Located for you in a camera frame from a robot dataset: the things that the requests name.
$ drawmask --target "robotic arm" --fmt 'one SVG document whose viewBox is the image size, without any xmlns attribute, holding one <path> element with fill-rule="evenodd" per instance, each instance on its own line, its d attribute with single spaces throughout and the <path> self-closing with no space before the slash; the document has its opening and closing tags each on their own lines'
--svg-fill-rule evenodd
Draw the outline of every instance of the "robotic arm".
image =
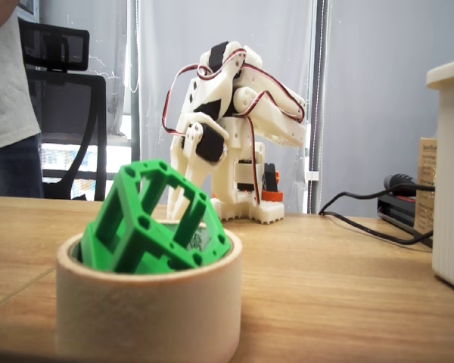
<svg viewBox="0 0 454 363">
<path fill-rule="evenodd" d="M 166 127 L 169 96 L 176 78 L 196 70 L 176 129 Z M 212 203 L 221 219 L 248 217 L 270 223 L 284 217 L 282 193 L 261 135 L 282 146 L 304 142 L 306 102 L 262 70 L 262 60 L 237 42 L 216 45 L 199 64 L 176 75 L 166 96 L 163 126 L 173 134 L 172 167 L 195 185 L 212 174 Z M 189 201 L 170 188 L 168 218 L 180 219 Z"/>
</svg>

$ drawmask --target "masking tape roll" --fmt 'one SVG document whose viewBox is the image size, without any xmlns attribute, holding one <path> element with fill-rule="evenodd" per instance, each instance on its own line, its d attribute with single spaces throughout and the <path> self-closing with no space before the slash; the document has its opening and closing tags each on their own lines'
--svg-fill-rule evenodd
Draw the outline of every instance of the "masking tape roll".
<svg viewBox="0 0 454 363">
<path fill-rule="evenodd" d="M 228 362 L 241 329 L 242 243 L 220 261 L 164 275 L 92 270 L 58 251 L 57 348 L 99 361 Z"/>
</svg>

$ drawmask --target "office chair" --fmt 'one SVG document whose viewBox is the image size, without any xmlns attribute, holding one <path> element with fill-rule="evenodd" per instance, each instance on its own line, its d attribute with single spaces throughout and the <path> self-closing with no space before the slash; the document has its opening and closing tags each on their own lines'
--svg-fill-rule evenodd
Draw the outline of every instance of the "office chair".
<svg viewBox="0 0 454 363">
<path fill-rule="evenodd" d="M 44 197 L 71 199 L 75 180 L 95 183 L 95 200 L 104 200 L 106 191 L 106 81 L 69 71 L 85 71 L 89 65 L 89 32 L 59 26 L 20 21 L 22 52 L 26 64 L 30 98 L 42 130 L 44 144 L 79 145 L 79 151 L 65 150 L 68 170 L 43 169 Z M 97 146 L 97 160 L 88 152 Z M 42 150 L 42 162 L 60 155 Z M 86 196 L 74 199 L 85 200 Z"/>
</svg>

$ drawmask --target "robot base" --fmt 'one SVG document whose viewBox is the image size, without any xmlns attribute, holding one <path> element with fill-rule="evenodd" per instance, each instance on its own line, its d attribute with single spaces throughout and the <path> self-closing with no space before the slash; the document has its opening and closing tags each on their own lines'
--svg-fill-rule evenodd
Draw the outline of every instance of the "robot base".
<svg viewBox="0 0 454 363">
<path fill-rule="evenodd" d="M 261 201 L 260 205 L 252 203 L 227 204 L 213 198 L 213 208 L 219 218 L 223 221 L 236 218 L 255 219 L 264 225 L 276 222 L 285 217 L 285 205 L 279 202 Z"/>
</svg>

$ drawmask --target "black cable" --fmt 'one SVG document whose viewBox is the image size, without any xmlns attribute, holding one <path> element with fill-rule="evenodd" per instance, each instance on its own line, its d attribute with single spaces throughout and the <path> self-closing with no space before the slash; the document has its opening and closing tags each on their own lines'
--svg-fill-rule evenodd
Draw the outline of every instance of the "black cable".
<svg viewBox="0 0 454 363">
<path fill-rule="evenodd" d="M 378 193 L 368 194 L 368 195 L 360 195 L 360 194 L 354 194 L 354 193 L 350 193 L 350 192 L 344 191 L 342 193 L 337 194 L 333 199 L 331 199 L 329 202 L 327 202 L 321 208 L 321 210 L 319 211 L 319 215 L 336 217 L 336 218 L 340 219 L 341 221 L 343 221 L 343 222 L 345 222 L 345 223 L 347 223 L 349 225 L 352 225 L 353 227 L 361 229 L 362 231 L 365 231 L 365 232 L 367 232 L 369 234 L 372 234 L 372 235 L 374 235 L 376 237 L 384 238 L 385 240 L 389 240 L 389 241 L 395 242 L 396 244 L 402 244 L 404 246 L 410 246 L 410 245 L 413 245 L 413 244 L 416 244 L 416 243 L 420 242 L 421 240 L 425 240 L 425 239 L 427 239 L 429 237 L 432 237 L 432 235 L 434 234 L 434 231 L 430 231 L 430 232 L 428 232 L 426 234 L 423 234 L 422 236 L 413 238 L 411 240 L 403 240 L 401 238 L 390 236 L 389 234 L 385 234 L 385 233 L 374 231 L 373 229 L 365 227 L 364 225 L 360 225 L 359 223 L 356 223 L 356 222 L 352 221 L 351 219 L 348 219 L 347 217 L 342 216 L 341 214 L 338 214 L 338 213 L 335 213 L 335 212 L 329 212 L 329 211 L 326 212 L 326 209 L 330 205 L 332 205 L 336 200 L 338 200 L 341 197 L 350 197 L 350 198 L 354 198 L 354 199 L 358 199 L 358 200 L 368 200 L 368 199 L 378 198 L 378 197 L 381 197 L 382 195 L 393 193 L 394 191 L 399 191 L 401 189 L 406 189 L 406 188 L 409 188 L 409 189 L 412 189 L 412 190 L 416 190 L 416 191 L 435 192 L 435 187 L 428 187 L 426 185 L 414 185 L 414 184 L 399 184 L 399 185 L 396 185 L 396 186 L 394 186 L 392 188 L 388 188 L 388 189 L 386 189 L 384 191 L 380 191 Z"/>
<path fill-rule="evenodd" d="M 410 246 L 412 244 L 416 244 L 416 243 L 420 242 L 421 240 L 425 240 L 426 238 L 432 237 L 432 235 L 434 234 L 434 231 L 430 231 L 430 232 L 423 234 L 422 236 L 419 236 L 412 240 L 403 240 L 401 238 L 390 236 L 389 234 L 374 231 L 373 229 L 365 227 L 364 225 L 360 225 L 359 223 L 356 223 L 356 222 L 352 221 L 351 219 L 348 219 L 347 217 L 344 217 L 341 214 L 338 214 L 335 212 L 324 212 L 323 215 L 336 217 L 336 218 L 342 220 L 343 222 L 348 223 L 349 225 L 352 225 L 353 227 L 357 227 L 357 228 L 361 229 L 362 231 L 365 231 L 369 234 L 373 234 L 376 237 L 384 238 L 385 240 L 390 240 L 392 242 L 395 242 L 396 244 L 402 244 L 404 246 Z"/>
</svg>

